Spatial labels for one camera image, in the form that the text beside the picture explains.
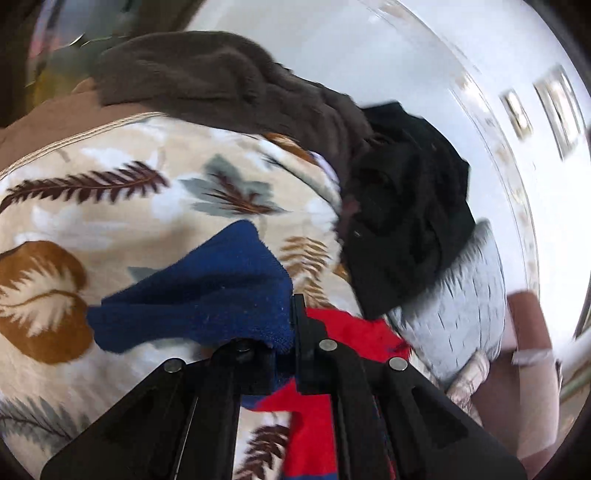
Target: stitching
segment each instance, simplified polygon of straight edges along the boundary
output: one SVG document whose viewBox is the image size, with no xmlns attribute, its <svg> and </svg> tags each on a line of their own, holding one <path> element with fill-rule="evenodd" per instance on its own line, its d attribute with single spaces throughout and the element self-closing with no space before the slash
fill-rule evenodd
<svg viewBox="0 0 591 480">
<path fill-rule="evenodd" d="M 114 128 L 121 127 L 123 125 L 131 124 L 134 122 L 138 122 L 140 120 L 145 120 L 147 118 L 152 118 L 155 116 L 164 116 L 165 114 L 162 112 L 147 112 L 147 113 L 136 113 L 135 115 L 122 118 L 120 120 L 115 120 L 106 125 L 101 125 L 100 127 L 95 127 L 91 130 L 86 132 L 82 132 L 81 134 L 73 135 L 72 137 L 65 138 L 63 140 L 58 140 L 57 142 L 53 142 L 49 145 L 46 145 L 43 148 L 40 148 L 37 151 L 29 153 L 25 157 L 17 160 L 15 163 L 10 165 L 9 167 L 5 168 L 0 172 L 0 180 L 4 179 L 7 175 L 11 174 L 15 170 L 31 163 L 32 161 L 37 160 L 38 158 L 47 155 L 59 148 L 66 147 L 67 145 L 72 145 L 73 143 L 79 142 L 81 140 L 85 140 L 90 137 L 94 137 L 97 134 L 102 132 L 107 132 L 109 130 L 113 130 Z"/>
</svg>

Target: red cloth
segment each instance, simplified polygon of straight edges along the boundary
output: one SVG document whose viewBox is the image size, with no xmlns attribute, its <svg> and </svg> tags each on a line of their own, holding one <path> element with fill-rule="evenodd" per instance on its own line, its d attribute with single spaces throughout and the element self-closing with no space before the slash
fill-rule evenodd
<svg viewBox="0 0 591 480">
<path fill-rule="evenodd" d="M 368 322 L 338 310 L 307 309 L 326 325 L 330 338 L 349 345 L 370 360 L 408 359 L 410 347 L 380 321 Z M 290 440 L 283 464 L 286 477 L 336 473 L 337 460 L 328 395 L 300 395 L 291 380 L 255 406 L 256 411 L 290 411 Z"/>
</svg>

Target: metal screw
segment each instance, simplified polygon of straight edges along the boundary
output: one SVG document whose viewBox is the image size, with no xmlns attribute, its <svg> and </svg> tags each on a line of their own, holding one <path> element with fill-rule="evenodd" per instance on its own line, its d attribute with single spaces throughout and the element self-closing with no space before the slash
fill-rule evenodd
<svg viewBox="0 0 591 480">
<path fill-rule="evenodd" d="M 333 350 L 336 350 L 337 343 L 334 340 L 327 338 L 325 340 L 321 340 L 318 346 L 325 352 L 332 352 Z"/>
<path fill-rule="evenodd" d="M 395 356 L 388 361 L 388 365 L 392 370 L 396 370 L 397 372 L 403 372 L 407 369 L 408 362 L 404 358 Z"/>
<path fill-rule="evenodd" d="M 164 371 L 173 374 L 182 369 L 184 362 L 180 358 L 169 358 L 164 362 Z"/>
</svg>

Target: floral blanket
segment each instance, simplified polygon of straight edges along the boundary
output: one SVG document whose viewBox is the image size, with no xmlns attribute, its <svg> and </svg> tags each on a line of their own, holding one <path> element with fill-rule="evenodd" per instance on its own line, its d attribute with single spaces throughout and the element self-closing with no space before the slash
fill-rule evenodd
<svg viewBox="0 0 591 480">
<path fill-rule="evenodd" d="M 268 138 L 142 113 L 0 173 L 0 433 L 33 477 L 162 361 L 206 355 L 178 339 L 105 352 L 87 306 L 230 223 L 255 224 L 308 306 L 359 314 L 339 265 L 338 186 L 315 155 Z M 287 413 L 243 410 L 236 471 L 253 438 L 288 425 Z"/>
</svg>

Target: gray fabric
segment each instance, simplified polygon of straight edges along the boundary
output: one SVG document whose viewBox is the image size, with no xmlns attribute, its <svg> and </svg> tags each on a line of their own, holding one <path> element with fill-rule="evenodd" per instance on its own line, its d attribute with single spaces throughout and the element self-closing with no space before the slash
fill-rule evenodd
<svg viewBox="0 0 591 480">
<path fill-rule="evenodd" d="M 477 350 L 490 361 L 499 355 L 505 311 L 501 258 L 485 220 L 437 283 L 388 318 L 447 388 Z"/>
</svg>

